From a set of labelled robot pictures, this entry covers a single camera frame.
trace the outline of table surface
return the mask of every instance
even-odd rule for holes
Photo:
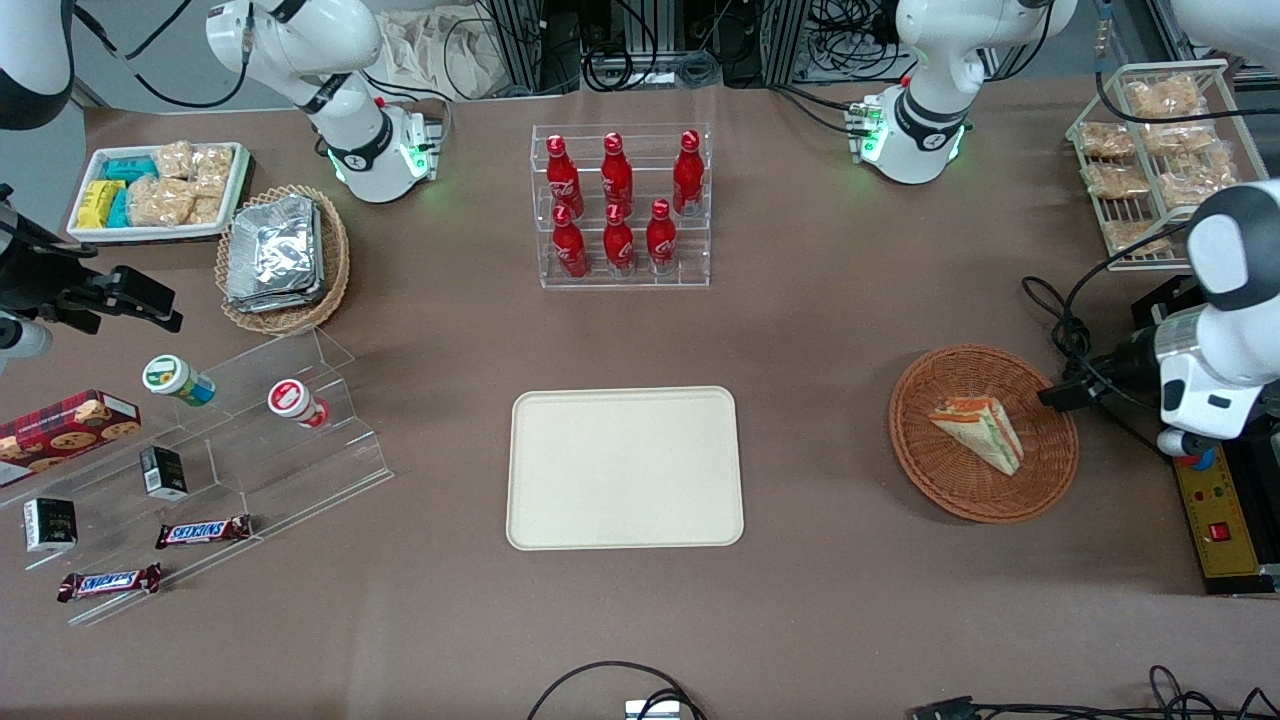
[[[101,625],[0,543],[5,717],[522,717],[561,673],[626,659],[713,717],[899,717],[956,694],[1147,702],[1146,671],[1239,702],[1280,675],[1276,605],[1207,598],[1170,473],[1079,416],[1068,496],[1015,527],[954,519],[908,482],[884,413],[931,348],[980,342],[1046,373],[1047,318],[1019,292],[1101,258],[1061,135],[1089,78],[983,91],[938,181],[895,186],[764,91],[594,95],[456,109],[440,179],[385,206],[344,192],[296,111],[90,114],[90,146],[234,140],[255,191],[326,192],[352,283],[326,329],[397,477]],[[867,88],[833,91],[856,97]],[[712,123],[712,287],[547,292],[530,227],[536,123]],[[168,336],[106,319],[15,361],[5,415],[96,387],[151,402],[160,352],[212,365],[264,338],[219,310],[212,245],[105,250],[178,291]],[[1100,348],[1157,277],[1082,297]],[[724,548],[520,552],[503,532],[512,402],[530,389],[718,384],[737,402],[746,530]],[[18,533],[17,528],[6,532]],[[617,717],[657,689],[566,685],[548,717]]]

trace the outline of teal snack package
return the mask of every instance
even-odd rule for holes
[[[115,199],[111,200],[111,213],[106,217],[106,227],[129,227],[129,193],[127,191],[116,192]]]
[[[151,158],[116,158],[102,167],[102,177],[106,179],[133,182],[146,174],[157,174],[156,163]]]

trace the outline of snickers wrapper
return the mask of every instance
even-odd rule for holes
[[[250,525],[248,515],[184,525],[160,525],[160,539],[156,541],[156,550],[164,550],[170,544],[238,541],[251,534],[253,534],[253,528]]]
[[[154,593],[160,589],[160,564],[156,562],[142,570],[125,570],[123,573],[106,573],[102,575],[81,575],[72,573],[58,588],[58,602],[72,600],[84,600],[97,594],[110,594],[116,592],[147,591]]]

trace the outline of red cookie box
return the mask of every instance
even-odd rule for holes
[[[0,487],[142,429],[138,407],[86,389],[0,424]]]

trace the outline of cable connector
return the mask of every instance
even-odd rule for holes
[[[908,720],[978,720],[978,707],[973,696],[940,700],[906,711]]]

